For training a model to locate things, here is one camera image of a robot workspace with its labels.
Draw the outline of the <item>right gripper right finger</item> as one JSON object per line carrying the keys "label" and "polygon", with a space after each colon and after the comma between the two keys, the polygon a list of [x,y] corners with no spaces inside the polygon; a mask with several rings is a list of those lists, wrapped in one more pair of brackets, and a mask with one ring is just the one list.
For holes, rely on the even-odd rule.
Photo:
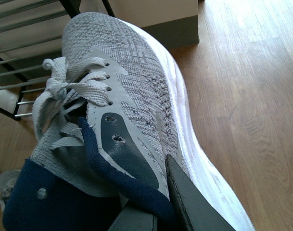
{"label": "right gripper right finger", "polygon": [[233,231],[234,228],[208,203],[176,160],[165,161],[170,201],[178,231]]}

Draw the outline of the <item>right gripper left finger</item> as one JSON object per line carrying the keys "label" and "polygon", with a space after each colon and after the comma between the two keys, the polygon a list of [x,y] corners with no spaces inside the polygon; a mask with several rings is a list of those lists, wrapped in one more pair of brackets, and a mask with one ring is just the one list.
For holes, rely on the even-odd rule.
{"label": "right gripper left finger", "polygon": [[140,208],[131,201],[125,207],[109,227],[110,231],[156,231],[157,217]]}

